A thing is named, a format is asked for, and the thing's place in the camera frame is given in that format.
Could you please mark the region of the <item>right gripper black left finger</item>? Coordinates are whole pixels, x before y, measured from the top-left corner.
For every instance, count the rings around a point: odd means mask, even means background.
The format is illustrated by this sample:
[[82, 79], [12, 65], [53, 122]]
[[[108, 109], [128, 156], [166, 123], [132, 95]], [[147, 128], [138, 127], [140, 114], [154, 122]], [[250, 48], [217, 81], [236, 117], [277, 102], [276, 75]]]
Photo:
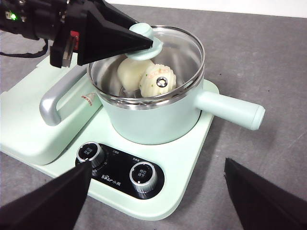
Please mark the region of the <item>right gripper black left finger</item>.
[[71, 230], [87, 197], [92, 166], [84, 162], [0, 209], [2, 230]]

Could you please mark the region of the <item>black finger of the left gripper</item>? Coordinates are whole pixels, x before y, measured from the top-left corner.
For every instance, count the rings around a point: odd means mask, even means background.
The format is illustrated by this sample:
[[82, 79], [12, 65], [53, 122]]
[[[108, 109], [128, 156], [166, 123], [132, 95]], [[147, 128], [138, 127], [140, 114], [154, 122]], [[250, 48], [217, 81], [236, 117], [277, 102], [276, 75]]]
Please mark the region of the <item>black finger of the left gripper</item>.
[[129, 28], [136, 21], [124, 13], [105, 19], [97, 11], [89, 11], [80, 34], [78, 65], [151, 48], [153, 41]]
[[120, 11], [105, 0], [92, 1], [102, 16], [109, 22], [129, 29], [132, 25], [138, 23], [124, 12]]

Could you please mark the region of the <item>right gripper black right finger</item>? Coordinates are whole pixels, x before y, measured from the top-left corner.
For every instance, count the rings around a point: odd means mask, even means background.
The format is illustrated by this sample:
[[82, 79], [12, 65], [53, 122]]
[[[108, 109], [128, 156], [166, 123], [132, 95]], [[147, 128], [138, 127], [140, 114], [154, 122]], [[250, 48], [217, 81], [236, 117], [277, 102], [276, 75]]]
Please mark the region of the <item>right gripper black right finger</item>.
[[231, 158], [224, 176], [230, 198], [245, 230], [305, 230], [307, 203]]

